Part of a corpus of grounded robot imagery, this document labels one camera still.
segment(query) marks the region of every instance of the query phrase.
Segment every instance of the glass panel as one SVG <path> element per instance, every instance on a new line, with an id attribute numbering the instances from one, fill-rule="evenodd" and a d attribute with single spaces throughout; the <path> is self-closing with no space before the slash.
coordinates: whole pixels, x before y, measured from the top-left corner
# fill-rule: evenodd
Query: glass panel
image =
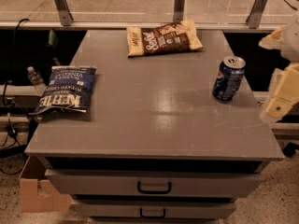
<path id="1" fill-rule="evenodd" d="M 255 0 L 186 1 L 187 18 L 192 18 L 195 22 L 216 24 L 245 24 L 255 2 Z M 268 0 L 261 23 L 285 23 L 292 14 L 293 9 L 283 0 Z"/>
<path id="2" fill-rule="evenodd" d="M 53 0 L 0 0 L 0 21 L 23 18 L 30 21 L 59 20 Z"/>
<path id="3" fill-rule="evenodd" d="M 170 22 L 174 0 L 66 0 L 75 21 Z M 184 19 L 200 24 L 245 24 L 255 0 L 185 0 Z M 287 0 L 299 7 L 298 0 Z M 268 0 L 262 23 L 285 23 L 294 13 L 284 0 Z M 0 0 L 0 21 L 60 21 L 53 0 Z"/>
<path id="4" fill-rule="evenodd" d="M 170 22 L 174 0 L 67 0 L 75 21 Z"/>

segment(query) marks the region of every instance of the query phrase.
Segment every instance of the metal frame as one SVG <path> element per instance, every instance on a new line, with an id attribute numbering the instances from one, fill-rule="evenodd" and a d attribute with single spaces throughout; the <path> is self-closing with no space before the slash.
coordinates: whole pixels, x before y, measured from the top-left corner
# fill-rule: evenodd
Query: metal frame
<path id="1" fill-rule="evenodd" d="M 70 26 L 74 20 L 66 0 L 54 0 L 59 12 L 59 19 L 63 26 Z"/>
<path id="2" fill-rule="evenodd" d="M 256 29 L 260 26 L 263 10 L 268 0 L 255 0 L 252 10 L 246 19 L 246 24 L 249 28 Z"/>
<path id="3" fill-rule="evenodd" d="M 175 0 L 173 22 L 184 19 L 185 0 Z"/>

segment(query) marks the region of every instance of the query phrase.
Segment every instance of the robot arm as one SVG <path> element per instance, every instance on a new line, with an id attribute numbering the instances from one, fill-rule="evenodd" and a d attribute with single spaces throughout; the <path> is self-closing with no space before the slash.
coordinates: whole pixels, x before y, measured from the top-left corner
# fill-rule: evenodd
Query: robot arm
<path id="1" fill-rule="evenodd" d="M 260 42 L 264 48 L 280 49 L 282 57 L 291 64 L 282 71 L 281 79 L 275 83 L 276 72 L 269 85 L 269 97 L 263 105 L 261 120 L 273 123 L 281 120 L 292 107 L 299 103 L 299 14 L 294 20 Z"/>

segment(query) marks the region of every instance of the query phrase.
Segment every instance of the drawer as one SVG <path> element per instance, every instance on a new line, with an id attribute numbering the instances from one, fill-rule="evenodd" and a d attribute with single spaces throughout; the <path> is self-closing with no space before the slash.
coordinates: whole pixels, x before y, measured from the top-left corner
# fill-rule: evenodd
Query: drawer
<path id="1" fill-rule="evenodd" d="M 144 219 L 144 218 L 120 218 L 120 217 L 89 217 L 88 223 L 94 224 L 218 224 L 218 220 L 213 219 Z"/>
<path id="2" fill-rule="evenodd" d="M 163 202 L 134 200 L 73 200 L 75 210 L 85 217 L 143 219 L 219 219 L 235 210 L 234 203 Z"/>
<path id="3" fill-rule="evenodd" d="M 73 195 L 247 197 L 259 174 L 82 171 L 48 169 L 46 177 L 61 193 Z"/>

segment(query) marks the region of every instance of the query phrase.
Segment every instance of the aluminum can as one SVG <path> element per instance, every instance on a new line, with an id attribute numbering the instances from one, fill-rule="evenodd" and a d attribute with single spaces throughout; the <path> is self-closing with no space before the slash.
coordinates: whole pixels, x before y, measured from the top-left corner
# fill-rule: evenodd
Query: aluminum can
<path id="1" fill-rule="evenodd" d="M 213 88 L 214 97 L 221 102 L 230 102 L 239 90 L 245 73 L 245 62 L 237 56 L 225 57 L 220 64 Z"/>

